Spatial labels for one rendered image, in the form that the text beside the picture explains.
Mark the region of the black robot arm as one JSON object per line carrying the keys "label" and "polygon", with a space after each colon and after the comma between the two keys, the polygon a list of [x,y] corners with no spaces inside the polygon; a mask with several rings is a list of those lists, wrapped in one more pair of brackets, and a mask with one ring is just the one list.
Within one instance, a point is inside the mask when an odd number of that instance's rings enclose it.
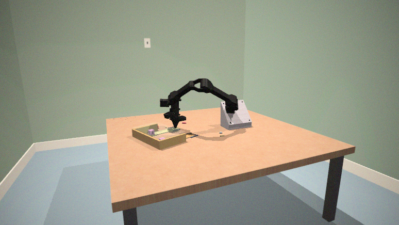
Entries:
{"label": "black robot arm", "polygon": [[[200,88],[195,87],[194,85],[200,83]],[[172,91],[168,95],[168,99],[160,99],[160,107],[169,107],[177,108],[179,107],[179,101],[181,101],[181,97],[188,93],[191,90],[195,90],[197,92],[204,93],[212,93],[218,98],[225,101],[225,109],[229,114],[234,114],[235,110],[238,110],[238,99],[233,94],[227,94],[222,90],[215,87],[212,82],[206,78],[198,78],[194,81],[189,81],[186,85],[181,87],[177,91]],[[164,118],[169,119],[170,117],[175,117],[174,110],[166,112]]]}

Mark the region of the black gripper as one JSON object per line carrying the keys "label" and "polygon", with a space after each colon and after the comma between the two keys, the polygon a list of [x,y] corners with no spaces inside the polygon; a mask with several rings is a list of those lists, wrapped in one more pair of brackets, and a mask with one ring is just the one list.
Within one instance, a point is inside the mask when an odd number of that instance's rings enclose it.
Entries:
{"label": "black gripper", "polygon": [[175,117],[171,117],[170,120],[172,121],[174,128],[177,128],[179,121],[185,121],[186,117],[180,116],[180,114],[179,114],[180,108],[179,107],[177,107],[177,108],[171,107],[170,109],[171,109],[171,111],[174,110],[174,113],[175,113]]}

